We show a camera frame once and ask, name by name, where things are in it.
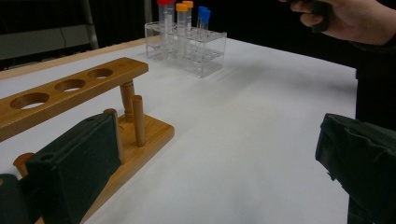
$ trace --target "test tube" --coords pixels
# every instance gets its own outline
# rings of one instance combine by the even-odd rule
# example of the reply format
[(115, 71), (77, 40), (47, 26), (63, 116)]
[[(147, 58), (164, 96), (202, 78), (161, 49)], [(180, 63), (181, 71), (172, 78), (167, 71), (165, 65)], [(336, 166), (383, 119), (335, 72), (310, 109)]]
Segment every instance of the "test tube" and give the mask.
[(207, 31), (209, 29), (209, 19), (210, 19), (210, 10), (202, 10), (201, 11), (201, 23), (198, 29), (198, 36), (201, 40), (205, 40), (207, 38)]
[(166, 19), (168, 25), (167, 31), (169, 34), (173, 33), (173, 24), (175, 22), (175, 2), (176, 0), (168, 0), (168, 6), (166, 8)]
[(167, 14), (167, 7), (168, 7), (169, 0), (157, 0), (158, 5), (158, 19), (160, 25), (164, 25), (165, 23), (165, 16)]
[(198, 29), (201, 26), (201, 11), (202, 10), (207, 10), (207, 7), (198, 7), (198, 16), (197, 16), (197, 35), (198, 35)]
[(168, 34), (167, 34), (167, 7), (169, 0), (157, 0), (158, 19), (160, 28), (160, 49), (163, 57), (168, 57)]
[(192, 8), (194, 6), (194, 3), (192, 1), (183, 1), (183, 4), (187, 5), (188, 11), (187, 11), (187, 33), (188, 36), (191, 36), (191, 17), (192, 17)]
[(177, 3), (177, 58), (183, 58), (186, 52), (187, 11), (185, 4)]

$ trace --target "dark green object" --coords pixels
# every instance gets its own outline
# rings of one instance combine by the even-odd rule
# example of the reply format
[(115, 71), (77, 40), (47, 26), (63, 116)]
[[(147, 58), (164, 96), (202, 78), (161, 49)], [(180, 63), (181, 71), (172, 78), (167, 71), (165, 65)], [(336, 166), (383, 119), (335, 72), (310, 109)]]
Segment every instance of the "dark green object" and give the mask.
[(0, 175), (0, 223), (33, 223), (15, 175)]
[(316, 159), (376, 224), (396, 223), (396, 132), (334, 114), (321, 124)]
[(83, 120), (26, 162), (46, 224), (79, 223), (119, 168), (113, 116)]
[(312, 1), (312, 13), (323, 16), (323, 21), (312, 26), (311, 30), (314, 34), (325, 32), (329, 28), (329, 10), (331, 5), (325, 2)]

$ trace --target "wooden rod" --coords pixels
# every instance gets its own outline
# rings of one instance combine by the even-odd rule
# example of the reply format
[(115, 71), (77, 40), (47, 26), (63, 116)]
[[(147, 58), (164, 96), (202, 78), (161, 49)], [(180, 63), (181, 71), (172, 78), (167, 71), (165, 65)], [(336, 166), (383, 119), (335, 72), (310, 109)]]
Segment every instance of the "wooden rod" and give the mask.
[(27, 152), (21, 154), (17, 159), (15, 159), (14, 163), (12, 163), (15, 167), (17, 167), (18, 172), (20, 172), (22, 177), (27, 176), (27, 169), (26, 169), (26, 161), (31, 158), (35, 153)]
[(125, 109), (125, 120), (129, 123), (134, 122), (134, 109), (131, 102), (134, 96), (134, 82), (125, 82), (120, 85), (122, 104)]
[(136, 136), (136, 144), (138, 147), (143, 147), (146, 144), (146, 135), (142, 96), (134, 95), (132, 97), (132, 103), (134, 105), (134, 135)]
[(119, 157), (120, 157), (121, 164), (123, 165), (126, 162), (126, 157), (125, 157), (125, 153), (123, 150), (122, 141), (121, 141), (121, 137), (120, 137), (119, 116), (117, 114), (117, 110), (114, 108), (109, 108), (109, 109), (106, 109), (104, 111), (104, 113), (111, 113), (114, 115), (114, 124), (116, 126), (117, 144), (119, 146)]

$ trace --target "person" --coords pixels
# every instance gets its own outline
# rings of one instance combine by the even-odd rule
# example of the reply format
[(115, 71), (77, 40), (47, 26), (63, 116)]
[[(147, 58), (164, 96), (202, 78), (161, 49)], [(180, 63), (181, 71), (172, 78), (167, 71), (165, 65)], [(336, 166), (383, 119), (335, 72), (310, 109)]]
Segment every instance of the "person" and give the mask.
[[(312, 13), (312, 2), (294, 0), (290, 9), (301, 13), (307, 27), (328, 22), (324, 35), (349, 41), (361, 49), (356, 66), (358, 80), (355, 119), (396, 130), (396, 1), (320, 0), (331, 10)], [(369, 214), (349, 200), (348, 224), (373, 223)]]

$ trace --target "white table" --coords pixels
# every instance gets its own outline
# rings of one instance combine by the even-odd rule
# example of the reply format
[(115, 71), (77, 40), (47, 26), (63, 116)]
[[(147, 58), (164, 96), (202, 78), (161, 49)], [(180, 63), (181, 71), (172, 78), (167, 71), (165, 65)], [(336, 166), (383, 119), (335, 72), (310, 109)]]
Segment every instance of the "white table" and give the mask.
[[(121, 49), (0, 81), (0, 98), (119, 57), (147, 62), (134, 80), (145, 113), (175, 137), (87, 223), (346, 224), (348, 195), (315, 160), (325, 113), (354, 118), (355, 70), (227, 39), (224, 66), (198, 78)], [(120, 90), (0, 143), (0, 174), (82, 119), (113, 107)]]

